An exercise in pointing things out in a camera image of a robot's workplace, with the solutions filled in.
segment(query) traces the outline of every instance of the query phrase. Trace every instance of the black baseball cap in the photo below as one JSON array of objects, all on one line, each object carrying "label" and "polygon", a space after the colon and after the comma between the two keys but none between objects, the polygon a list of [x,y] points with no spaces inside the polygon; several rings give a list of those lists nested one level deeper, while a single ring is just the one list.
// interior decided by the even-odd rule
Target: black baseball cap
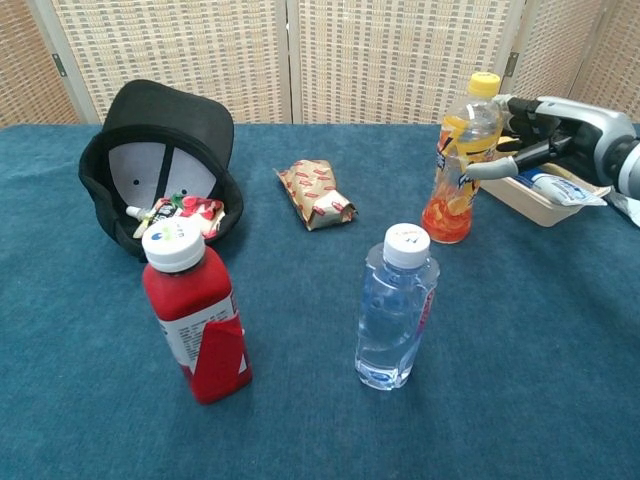
[{"label": "black baseball cap", "polygon": [[139,221],[127,206],[150,209],[176,193],[221,200],[225,216],[213,244],[242,215],[242,195],[227,168],[233,119],[221,104],[149,80],[125,84],[100,133],[89,142],[78,175],[102,229],[130,254],[144,259],[133,232]]}]

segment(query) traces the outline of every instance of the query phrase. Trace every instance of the red bottle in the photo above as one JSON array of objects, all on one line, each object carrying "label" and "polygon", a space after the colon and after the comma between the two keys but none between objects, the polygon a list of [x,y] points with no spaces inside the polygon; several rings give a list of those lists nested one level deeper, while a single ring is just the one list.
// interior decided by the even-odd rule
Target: red bottle
[{"label": "red bottle", "polygon": [[144,288],[174,357],[200,403],[212,403],[251,381],[244,329],[229,273],[198,226],[172,217],[142,237],[149,265]]}]

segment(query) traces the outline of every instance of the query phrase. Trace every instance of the blue tablecloth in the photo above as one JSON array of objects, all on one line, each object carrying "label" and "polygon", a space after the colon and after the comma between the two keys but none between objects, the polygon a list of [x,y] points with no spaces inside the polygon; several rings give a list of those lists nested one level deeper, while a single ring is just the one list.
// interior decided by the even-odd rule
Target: blue tablecloth
[{"label": "blue tablecloth", "polygon": [[[640,476],[640,232],[608,207],[545,229],[481,192],[407,385],[353,368],[365,255],[419,222],[436,126],[237,127],[246,208],[219,245],[254,380],[191,396],[77,165],[95,126],[0,132],[0,478]],[[307,232],[273,168],[323,158],[357,219]]]}]

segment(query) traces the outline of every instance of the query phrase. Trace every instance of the robotic arm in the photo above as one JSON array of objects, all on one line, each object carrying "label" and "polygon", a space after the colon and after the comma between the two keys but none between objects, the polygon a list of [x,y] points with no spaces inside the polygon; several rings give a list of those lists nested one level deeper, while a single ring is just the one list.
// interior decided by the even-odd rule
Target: robotic arm
[{"label": "robotic arm", "polygon": [[511,177],[553,162],[592,185],[613,184],[640,199],[640,139],[627,115],[558,97],[498,95],[495,101],[505,114],[505,135],[515,139],[500,149],[517,153],[469,165],[468,177]]}]

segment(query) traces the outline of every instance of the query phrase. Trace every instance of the clear plastic bottle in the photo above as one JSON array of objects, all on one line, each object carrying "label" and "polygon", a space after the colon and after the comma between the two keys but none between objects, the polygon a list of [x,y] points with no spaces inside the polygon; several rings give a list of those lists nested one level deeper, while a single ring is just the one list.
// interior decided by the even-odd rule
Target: clear plastic bottle
[{"label": "clear plastic bottle", "polygon": [[471,230],[473,199],[480,182],[470,180],[464,172],[471,163],[493,159],[502,132],[502,113],[493,102],[499,90],[498,75],[474,73],[468,96],[444,117],[436,149],[435,183],[422,212],[422,226],[436,242],[457,243]]},{"label": "clear plastic bottle", "polygon": [[366,259],[355,366],[378,390],[405,384],[422,340],[440,274],[417,225],[390,227]]}]

